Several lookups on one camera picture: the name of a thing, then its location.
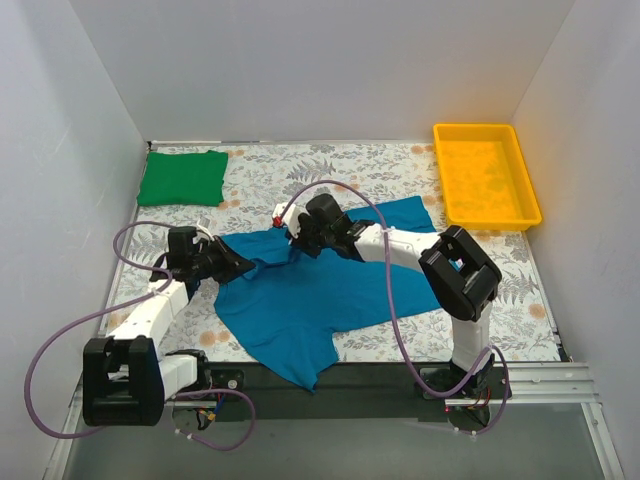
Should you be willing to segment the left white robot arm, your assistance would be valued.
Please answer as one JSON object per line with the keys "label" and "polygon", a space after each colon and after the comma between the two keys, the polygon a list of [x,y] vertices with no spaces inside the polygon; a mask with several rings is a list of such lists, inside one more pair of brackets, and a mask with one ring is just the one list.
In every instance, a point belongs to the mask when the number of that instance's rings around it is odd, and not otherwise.
{"label": "left white robot arm", "polygon": [[154,426],[176,394],[205,398],[213,386],[206,354],[187,349],[161,355],[157,348],[202,281],[226,285],[254,267],[203,227],[170,228],[167,250],[151,268],[146,299],[110,334],[84,347],[85,423]]}

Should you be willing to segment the blue t shirt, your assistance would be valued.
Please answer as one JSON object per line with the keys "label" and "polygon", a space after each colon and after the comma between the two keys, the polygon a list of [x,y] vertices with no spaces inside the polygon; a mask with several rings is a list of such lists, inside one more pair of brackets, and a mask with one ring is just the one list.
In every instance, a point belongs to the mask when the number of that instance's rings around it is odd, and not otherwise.
{"label": "blue t shirt", "polygon": [[275,228],[222,239],[255,268],[221,286],[216,314],[251,357],[306,390],[337,362],[334,334],[439,307],[424,275],[411,269],[395,266],[387,277],[379,262],[331,250],[313,259]]}

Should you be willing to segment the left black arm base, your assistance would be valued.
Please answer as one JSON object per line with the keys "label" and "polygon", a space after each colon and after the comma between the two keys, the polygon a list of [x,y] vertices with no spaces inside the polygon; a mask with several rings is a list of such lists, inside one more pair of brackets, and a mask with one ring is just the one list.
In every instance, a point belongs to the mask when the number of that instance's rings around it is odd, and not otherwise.
{"label": "left black arm base", "polygon": [[240,368],[224,367],[209,361],[203,350],[186,349],[166,354],[159,362],[165,399],[207,398],[205,390],[241,390],[245,372]]}

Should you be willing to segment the floral patterned table mat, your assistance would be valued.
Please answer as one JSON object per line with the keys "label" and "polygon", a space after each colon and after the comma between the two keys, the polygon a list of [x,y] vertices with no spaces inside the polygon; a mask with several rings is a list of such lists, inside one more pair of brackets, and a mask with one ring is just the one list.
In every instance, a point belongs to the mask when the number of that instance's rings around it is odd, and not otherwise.
{"label": "floral patterned table mat", "polygon": [[[138,207],[136,220],[171,225],[201,221],[215,234],[264,230],[273,207],[304,186],[332,178],[351,185],[375,203],[414,195],[436,230],[446,226],[439,172],[431,144],[255,144],[248,146],[158,146],[181,155],[207,150],[229,156],[223,185],[224,202],[197,206]],[[493,304],[490,338],[508,361],[561,361],[561,340],[548,307],[533,256],[522,232],[482,230],[472,234],[503,273]],[[166,248],[166,229],[139,226],[125,237],[127,257],[150,265]],[[109,303],[120,304],[145,293],[150,273],[119,265]],[[174,320],[159,346],[160,353],[204,350],[214,361],[252,361],[214,311],[218,285],[205,281],[189,307]],[[451,321],[443,310],[399,320],[400,332],[415,362],[446,361],[452,349]],[[334,334],[341,361],[396,362],[402,357],[391,323]]]}

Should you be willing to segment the yellow plastic bin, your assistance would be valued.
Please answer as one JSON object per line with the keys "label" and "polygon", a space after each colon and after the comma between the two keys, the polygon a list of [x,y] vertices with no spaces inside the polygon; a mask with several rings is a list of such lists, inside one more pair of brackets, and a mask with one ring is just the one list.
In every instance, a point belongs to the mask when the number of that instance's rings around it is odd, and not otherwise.
{"label": "yellow plastic bin", "polygon": [[525,231],[542,222],[511,125],[439,123],[433,135],[448,224],[469,230]]}

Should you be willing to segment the folded green t shirt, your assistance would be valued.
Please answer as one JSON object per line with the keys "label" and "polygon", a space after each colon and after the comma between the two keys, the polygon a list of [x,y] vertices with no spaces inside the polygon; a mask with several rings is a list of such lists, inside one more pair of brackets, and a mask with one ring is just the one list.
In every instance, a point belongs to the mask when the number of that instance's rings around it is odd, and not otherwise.
{"label": "folded green t shirt", "polygon": [[227,153],[211,150],[187,154],[150,152],[137,204],[216,207],[224,201],[222,187],[228,160]]}

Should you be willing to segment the aluminium frame rail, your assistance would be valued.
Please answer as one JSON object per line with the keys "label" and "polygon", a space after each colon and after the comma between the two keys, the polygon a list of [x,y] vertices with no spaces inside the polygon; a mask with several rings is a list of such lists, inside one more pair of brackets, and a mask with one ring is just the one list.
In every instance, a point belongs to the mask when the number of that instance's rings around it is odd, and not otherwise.
{"label": "aluminium frame rail", "polygon": [[156,427],[62,441],[50,479],[620,479],[589,368],[513,363],[490,400],[429,400],[399,364],[329,370],[315,394],[248,364],[245,390],[204,431],[194,404]]}

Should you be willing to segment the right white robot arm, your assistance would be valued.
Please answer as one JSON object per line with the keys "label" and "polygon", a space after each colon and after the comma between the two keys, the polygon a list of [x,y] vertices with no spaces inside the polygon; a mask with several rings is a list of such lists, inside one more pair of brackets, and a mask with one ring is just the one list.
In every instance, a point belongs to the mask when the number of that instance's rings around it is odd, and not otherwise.
{"label": "right white robot arm", "polygon": [[454,389],[469,398],[486,389],[493,363],[490,313],[502,274],[464,228],[417,233],[354,220],[329,194],[313,198],[304,207],[281,203],[272,218],[274,226],[286,229],[292,247],[313,258],[331,249],[344,259],[388,261],[423,273],[437,302],[452,319]]}

